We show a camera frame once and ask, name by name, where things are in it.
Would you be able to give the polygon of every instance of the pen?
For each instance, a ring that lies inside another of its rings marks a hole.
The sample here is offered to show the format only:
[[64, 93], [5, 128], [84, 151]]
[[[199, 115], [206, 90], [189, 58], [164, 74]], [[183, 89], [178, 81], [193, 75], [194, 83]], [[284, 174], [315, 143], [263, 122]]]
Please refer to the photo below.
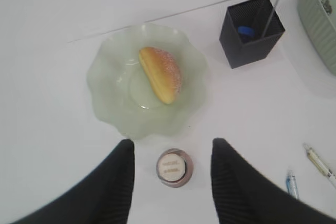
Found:
[[331, 184], [336, 188], [336, 176], [329, 167], [320, 159], [312, 147], [308, 144], [303, 144], [307, 152], [307, 157], [312, 161], [316, 168], [322, 173], [323, 176], [327, 177]]
[[286, 186], [288, 194], [293, 196], [295, 199], [299, 199], [298, 186], [296, 184], [296, 179], [292, 170], [288, 170], [286, 178]]

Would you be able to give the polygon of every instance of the small round tin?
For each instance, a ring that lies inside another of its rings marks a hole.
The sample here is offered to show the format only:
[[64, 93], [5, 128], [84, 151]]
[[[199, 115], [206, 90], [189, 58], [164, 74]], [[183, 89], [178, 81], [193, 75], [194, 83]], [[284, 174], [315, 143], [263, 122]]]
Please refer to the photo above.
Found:
[[161, 154], [156, 164], [156, 173], [167, 186], [181, 187], [191, 178], [194, 164], [188, 154], [180, 149], [169, 149]]

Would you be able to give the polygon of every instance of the powdered sugar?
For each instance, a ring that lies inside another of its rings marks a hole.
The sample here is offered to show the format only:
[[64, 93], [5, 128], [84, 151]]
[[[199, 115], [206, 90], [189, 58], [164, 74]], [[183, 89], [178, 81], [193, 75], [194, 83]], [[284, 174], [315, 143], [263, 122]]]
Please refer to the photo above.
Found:
[[160, 56], [161, 63], [163, 65], [163, 71], [168, 73], [172, 78], [172, 85], [176, 93], [180, 92], [182, 86], [182, 76], [178, 65], [174, 59], [174, 56], [160, 48], [153, 47], [154, 52]]

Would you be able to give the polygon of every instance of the blue pen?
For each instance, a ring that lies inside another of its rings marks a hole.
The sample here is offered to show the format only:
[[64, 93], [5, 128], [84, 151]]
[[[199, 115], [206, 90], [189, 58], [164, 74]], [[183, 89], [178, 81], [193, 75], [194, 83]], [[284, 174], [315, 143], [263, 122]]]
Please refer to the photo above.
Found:
[[286, 178], [286, 186], [288, 193], [295, 199], [299, 199], [298, 186], [292, 170], [288, 170]]

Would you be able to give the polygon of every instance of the label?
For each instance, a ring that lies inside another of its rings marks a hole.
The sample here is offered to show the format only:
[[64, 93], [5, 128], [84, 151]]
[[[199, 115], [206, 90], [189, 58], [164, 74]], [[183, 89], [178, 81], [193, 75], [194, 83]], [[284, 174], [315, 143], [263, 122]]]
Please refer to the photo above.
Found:
[[173, 153], [164, 155], [159, 160], [157, 168], [160, 176], [168, 182], [177, 181], [185, 174], [184, 159]]

